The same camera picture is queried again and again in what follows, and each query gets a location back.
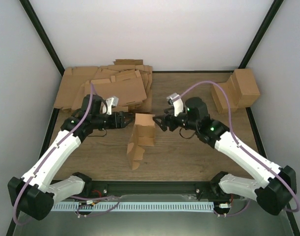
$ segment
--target black metal frame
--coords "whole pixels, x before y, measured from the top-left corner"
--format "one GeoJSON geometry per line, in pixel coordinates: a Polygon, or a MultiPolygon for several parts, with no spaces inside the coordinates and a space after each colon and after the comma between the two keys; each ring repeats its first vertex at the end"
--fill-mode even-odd
{"type": "MultiPolygon", "coordinates": [[[[46,49],[48,50],[51,58],[53,59],[57,69],[60,74],[63,75],[64,67],[55,52],[49,38],[46,35],[44,28],[42,27],[35,11],[33,10],[32,5],[29,0],[19,0],[22,4],[24,10],[29,16],[31,22],[33,23],[36,31],[38,32],[41,40],[43,41],[46,49]]],[[[250,61],[253,53],[255,52],[257,46],[259,45],[262,37],[264,36],[266,30],[271,24],[274,16],[282,5],[283,0],[274,0],[269,11],[267,12],[258,32],[256,33],[251,45],[249,46],[240,66],[238,68],[245,68],[250,61]]],[[[154,71],[153,73],[201,73],[201,72],[232,72],[232,71],[154,71]]],[[[251,111],[251,108],[246,108],[247,115],[250,121],[251,129],[256,141],[259,154],[266,157],[262,141],[251,111]]],[[[50,123],[46,132],[45,140],[41,149],[40,156],[44,154],[50,144],[51,136],[55,127],[55,123],[58,117],[59,109],[54,109],[50,123]]],[[[209,199],[211,201],[220,201],[220,198],[212,199],[212,196],[208,195],[209,182],[140,182],[140,181],[95,181],[94,185],[99,189],[106,189],[108,194],[114,195],[124,195],[124,194],[195,194],[197,197],[202,199],[209,199]]],[[[290,224],[295,236],[300,236],[298,226],[296,224],[294,215],[292,213],[287,213],[290,220],[290,224]]],[[[11,221],[7,236],[11,236],[14,233],[15,224],[11,221]]]]}

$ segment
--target gray wall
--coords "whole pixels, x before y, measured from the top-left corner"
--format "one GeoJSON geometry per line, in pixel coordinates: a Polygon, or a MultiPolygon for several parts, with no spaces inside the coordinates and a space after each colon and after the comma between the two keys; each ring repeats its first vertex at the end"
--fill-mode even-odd
{"type": "Polygon", "coordinates": [[[248,66],[262,93],[252,109],[268,158],[296,170],[300,199],[300,0],[284,1],[248,66]]]}
{"type": "Polygon", "coordinates": [[[155,70],[227,70],[273,0],[31,0],[64,66],[140,58],[155,70]]]}
{"type": "Polygon", "coordinates": [[[7,183],[38,158],[59,77],[20,2],[0,1],[0,236],[12,216],[7,183]]]}

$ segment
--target perforated metal strip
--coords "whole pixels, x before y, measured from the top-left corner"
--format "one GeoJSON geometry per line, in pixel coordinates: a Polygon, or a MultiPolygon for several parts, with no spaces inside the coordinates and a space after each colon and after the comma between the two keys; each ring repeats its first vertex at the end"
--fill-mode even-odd
{"type": "MultiPolygon", "coordinates": [[[[113,207],[114,202],[101,202],[95,206],[84,206],[80,211],[105,211],[113,207]]],[[[76,211],[79,207],[78,202],[60,202],[53,206],[52,211],[76,211]]],[[[214,204],[209,202],[153,202],[153,203],[136,203],[123,202],[113,211],[187,211],[187,212],[213,212],[214,204]]]]}

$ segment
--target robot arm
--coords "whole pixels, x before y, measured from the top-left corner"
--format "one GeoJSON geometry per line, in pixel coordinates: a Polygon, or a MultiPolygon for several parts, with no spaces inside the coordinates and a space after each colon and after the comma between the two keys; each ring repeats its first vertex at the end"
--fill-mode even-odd
{"type": "Polygon", "coordinates": [[[285,186],[266,168],[251,158],[242,146],[253,156],[265,163],[270,170],[279,175],[296,193],[296,173],[267,160],[237,138],[233,139],[229,128],[218,120],[210,118],[206,104],[199,97],[192,97],[185,102],[185,107],[178,94],[167,97],[172,106],[164,115],[155,116],[153,120],[166,131],[174,131],[181,127],[195,131],[195,135],[203,143],[224,153],[245,169],[253,179],[235,177],[226,172],[218,173],[212,180],[212,190],[216,195],[236,194],[253,199],[268,213],[278,215],[292,199],[285,186]]]}
{"type": "Polygon", "coordinates": [[[9,181],[8,190],[12,205],[14,205],[19,192],[28,182],[28,179],[32,177],[19,201],[18,210],[23,211],[37,220],[41,220],[49,214],[55,203],[77,194],[88,196],[91,192],[92,179],[81,173],[74,173],[68,179],[55,184],[51,184],[51,182],[69,155],[79,147],[94,129],[124,128],[133,118],[124,112],[112,112],[111,108],[118,103],[117,97],[111,97],[104,101],[100,96],[93,95],[92,105],[84,122],[72,135],[68,136],[59,144],[80,122],[88,107],[88,101],[89,95],[83,99],[82,108],[65,120],[56,139],[38,162],[20,179],[13,177],[9,181]],[[103,107],[103,113],[100,113],[102,102],[105,103],[105,106],[103,107]],[[39,171],[34,174],[41,163],[43,164],[39,171]]]}

